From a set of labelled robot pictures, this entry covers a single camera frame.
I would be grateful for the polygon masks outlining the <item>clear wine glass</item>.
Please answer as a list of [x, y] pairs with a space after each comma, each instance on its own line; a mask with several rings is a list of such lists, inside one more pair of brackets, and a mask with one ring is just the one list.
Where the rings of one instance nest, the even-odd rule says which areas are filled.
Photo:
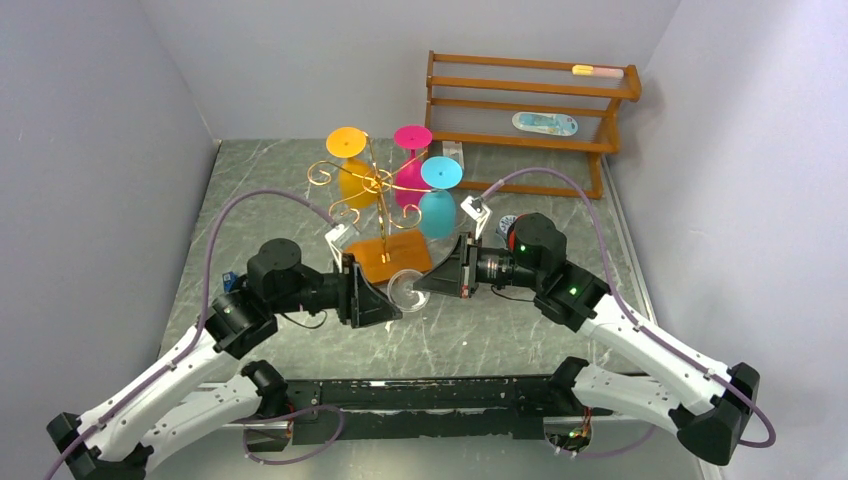
[[403, 313], [422, 310], [428, 303], [430, 293], [418, 290], [415, 282], [423, 277], [419, 271], [404, 269], [395, 273], [386, 287], [389, 300]]

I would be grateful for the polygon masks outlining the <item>gold wire wine glass rack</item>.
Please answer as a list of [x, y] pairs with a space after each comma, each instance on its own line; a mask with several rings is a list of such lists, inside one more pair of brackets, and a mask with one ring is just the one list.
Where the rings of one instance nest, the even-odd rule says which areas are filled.
[[[353, 255], [362, 266], [366, 279], [380, 285], [388, 283], [400, 270], [412, 269], [426, 273], [433, 267], [433, 261], [427, 240], [418, 229], [422, 217], [419, 206], [408, 205], [395, 210], [390, 208], [389, 200], [394, 196], [393, 175], [398, 169], [390, 170], [378, 164], [372, 138], [365, 133], [367, 146], [357, 158], [374, 170], [374, 177], [367, 177], [366, 180], [371, 182], [377, 200], [367, 208], [354, 209], [343, 202], [339, 192], [340, 198], [328, 207], [328, 213], [331, 218], [358, 228], [362, 213], [369, 208], [375, 209], [378, 234], [372, 238], [354, 239], [343, 253]], [[330, 156], [329, 160], [317, 161], [308, 168], [307, 180], [310, 184], [338, 187], [343, 160]]]

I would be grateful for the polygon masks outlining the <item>light blue wine glass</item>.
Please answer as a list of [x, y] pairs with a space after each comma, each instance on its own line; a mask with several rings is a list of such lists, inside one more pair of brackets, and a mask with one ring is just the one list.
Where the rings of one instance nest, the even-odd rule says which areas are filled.
[[434, 156], [421, 167], [422, 180], [430, 187], [419, 201], [422, 217], [418, 229], [429, 239], [449, 237], [455, 227], [456, 203], [450, 189], [463, 178], [463, 168], [453, 158]]

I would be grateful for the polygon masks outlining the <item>red wine glass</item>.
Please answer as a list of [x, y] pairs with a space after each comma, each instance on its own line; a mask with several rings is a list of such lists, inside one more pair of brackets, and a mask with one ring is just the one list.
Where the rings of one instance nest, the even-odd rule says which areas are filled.
[[502, 239], [504, 239], [504, 240], [507, 240], [507, 239], [508, 239], [509, 231], [510, 231], [510, 228], [511, 228], [511, 227], [513, 226], [513, 224], [514, 224], [514, 221], [515, 221], [515, 219], [514, 219], [514, 218], [512, 218], [512, 217], [510, 217], [510, 218], [502, 219], [502, 220], [499, 222], [499, 224], [498, 224], [498, 233], [499, 233], [499, 235], [500, 235], [500, 237], [501, 237]]

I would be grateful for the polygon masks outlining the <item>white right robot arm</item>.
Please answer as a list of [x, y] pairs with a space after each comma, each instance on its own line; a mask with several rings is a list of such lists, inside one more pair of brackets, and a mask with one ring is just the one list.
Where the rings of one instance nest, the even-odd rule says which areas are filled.
[[623, 355], [641, 378], [569, 357], [549, 380], [561, 414], [600, 408], [648, 422], [676, 436], [699, 459], [729, 464], [753, 414], [759, 372], [703, 355], [647, 321], [611, 287], [566, 256], [567, 239], [541, 213], [521, 215], [504, 249], [483, 247], [465, 234], [414, 289], [458, 298], [481, 284], [525, 287], [543, 317]]

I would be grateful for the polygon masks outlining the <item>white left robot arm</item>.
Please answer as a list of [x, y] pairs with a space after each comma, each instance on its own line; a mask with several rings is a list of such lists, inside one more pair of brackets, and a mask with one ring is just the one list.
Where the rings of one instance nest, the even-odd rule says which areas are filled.
[[279, 316], [330, 310], [353, 328], [402, 317], [353, 255], [319, 273], [302, 263], [294, 241], [266, 242], [243, 282], [217, 297], [211, 313], [139, 378], [101, 405], [48, 424], [58, 462], [76, 479], [143, 479], [226, 424], [292, 418], [282, 375], [264, 360], [240, 361], [277, 333]]

